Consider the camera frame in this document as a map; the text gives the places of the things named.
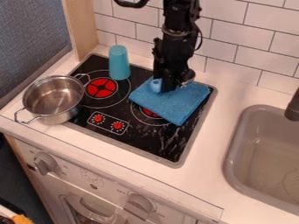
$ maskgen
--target white countertop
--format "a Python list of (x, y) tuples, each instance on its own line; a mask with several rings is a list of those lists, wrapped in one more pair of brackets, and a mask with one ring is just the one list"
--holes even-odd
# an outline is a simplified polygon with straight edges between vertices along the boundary
[[(108, 55), (108, 49), (104, 46), (96, 47), (94, 52)], [(129, 54), (129, 59), (132, 64), (152, 67), (152, 59), (134, 54)], [(42, 76), (68, 74), (78, 64), (70, 52)], [(137, 181), (134, 175), (128, 175), (128, 171), (136, 171), (163, 182), (168, 187), (174, 186), (185, 193), (224, 208), (222, 220), (229, 224), (298, 223), (298, 216), (235, 191), (227, 184), (222, 174), (226, 150), (242, 110), (254, 104), (267, 104), (285, 109), (291, 95), (250, 86), (228, 77), (229, 75), (226, 77), (224, 74), (220, 76), (198, 73), (197, 81), (214, 86), (219, 92), (189, 156), (184, 165), (178, 169), (156, 163), (64, 125), (45, 126), (39, 122), (30, 125), (15, 123), (13, 114), (23, 107), (22, 93), (0, 111), (0, 131), (41, 148), (51, 147), (52, 151), (81, 160), (82, 163), (107, 172), (112, 172), (111, 167), (118, 165), (120, 170), (113, 174), (119, 179), (136, 182), (139, 186), (154, 187), (154, 184), (143, 183), (140, 179)], [(24, 119), (31, 117), (29, 112), (24, 112), (23, 115)], [(155, 192), (159, 191), (162, 193), (162, 188), (155, 189)], [(169, 199), (176, 197), (176, 195), (164, 196)], [(187, 205), (184, 199), (181, 199), (181, 203)]]

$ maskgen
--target subway tile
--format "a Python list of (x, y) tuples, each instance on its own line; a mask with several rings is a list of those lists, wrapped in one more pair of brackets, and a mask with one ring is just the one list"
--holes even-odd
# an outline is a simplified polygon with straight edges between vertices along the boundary
[(298, 0), (287, 0), (284, 7), (293, 9), (293, 10), (299, 10), (299, 1)]
[(273, 31), (221, 21), (214, 21), (212, 26), (212, 39), (262, 50), (270, 47), (273, 34)]
[(153, 39), (162, 38), (161, 28), (146, 24), (137, 24), (137, 39), (153, 43)]
[(210, 32), (212, 28), (212, 20), (210, 18), (202, 17), (196, 21), (199, 29), (203, 32), (205, 38), (210, 38)]
[(220, 61), (217, 59), (208, 59), (206, 72), (210, 75), (223, 76), (227, 79), (245, 82), (256, 85), (261, 75), (261, 70), (247, 66), (239, 66), (233, 63)]
[(163, 15), (163, 10), (159, 10), (159, 27), (162, 27), (164, 24), (165, 17)]
[(259, 87), (293, 95), (299, 87), (299, 79), (277, 73), (263, 72)]
[(94, 12), (112, 16), (112, 3), (110, 0), (94, 0)]
[(243, 2), (250, 2), (250, 3), (256, 3), (256, 4), (268, 4), (273, 6), (283, 6), (284, 0), (241, 0)]
[(299, 34), (299, 11), (250, 3), (245, 24), (269, 30)]
[(236, 45), (204, 38), (203, 45), (196, 53), (214, 59), (233, 61), (236, 49)]
[(141, 55), (146, 58), (153, 58), (152, 55), (152, 48), (154, 45), (146, 42), (142, 42), (137, 39), (132, 38), (125, 38), (122, 36), (116, 36), (117, 39), (117, 45), (126, 46), (128, 49), (128, 52)]
[(194, 71), (205, 71), (205, 57), (194, 54), (192, 58), (188, 60), (188, 65)]
[(271, 52), (287, 54), (299, 58), (299, 37), (277, 32), (271, 46)]
[(115, 17), (107, 17), (94, 14), (95, 24), (98, 30), (112, 32), (122, 36), (134, 38), (136, 36), (135, 24)]
[(202, 0), (202, 16), (243, 23), (247, 3), (234, 0)]
[(141, 24), (158, 26), (158, 9), (144, 6), (141, 9), (121, 7), (113, 2), (115, 17)]
[(163, 0), (149, 0), (147, 5), (162, 9), (163, 8)]
[(292, 76), (299, 59), (240, 46), (236, 63)]
[(299, 68), (297, 68), (297, 70), (296, 70), (295, 77), (299, 78)]
[(104, 46), (116, 45), (114, 34), (105, 31), (97, 31), (97, 34), (98, 34), (98, 40), (100, 45), (104, 45)]

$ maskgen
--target sink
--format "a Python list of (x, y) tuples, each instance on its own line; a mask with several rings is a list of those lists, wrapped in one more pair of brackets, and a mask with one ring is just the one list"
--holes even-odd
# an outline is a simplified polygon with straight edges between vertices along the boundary
[(299, 122), (280, 108), (245, 109), (223, 171), (238, 192), (299, 215)]

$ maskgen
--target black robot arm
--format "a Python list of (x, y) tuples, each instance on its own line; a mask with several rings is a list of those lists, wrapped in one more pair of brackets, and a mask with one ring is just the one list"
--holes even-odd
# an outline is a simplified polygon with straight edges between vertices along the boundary
[[(149, 0), (115, 1), (120, 6), (142, 8)], [(163, 39), (155, 38), (153, 48), (154, 79), (161, 79), (161, 92), (186, 86), (195, 78), (187, 62), (202, 45), (202, 33), (196, 25), (200, 12), (199, 0), (163, 0)], [(198, 35), (200, 41), (196, 47)]]
[(147, 4), (149, 0), (140, 0), (138, 3), (131, 3), (127, 1), (122, 0), (115, 0), (117, 4), (119, 4), (122, 7), (129, 7), (129, 8), (142, 8), (144, 5)]

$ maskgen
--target metal saucepan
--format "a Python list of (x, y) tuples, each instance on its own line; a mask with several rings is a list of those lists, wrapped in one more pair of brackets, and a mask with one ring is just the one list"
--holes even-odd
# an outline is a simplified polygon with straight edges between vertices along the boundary
[[(74, 77), (53, 75), (32, 83), (24, 92), (24, 107), (15, 113), (15, 121), (28, 124), (40, 120), (43, 124), (53, 125), (75, 117), (85, 92), (85, 86), (76, 79), (79, 75), (89, 79), (89, 75), (79, 73)], [(17, 114), (24, 109), (35, 117), (26, 122), (18, 120)]]

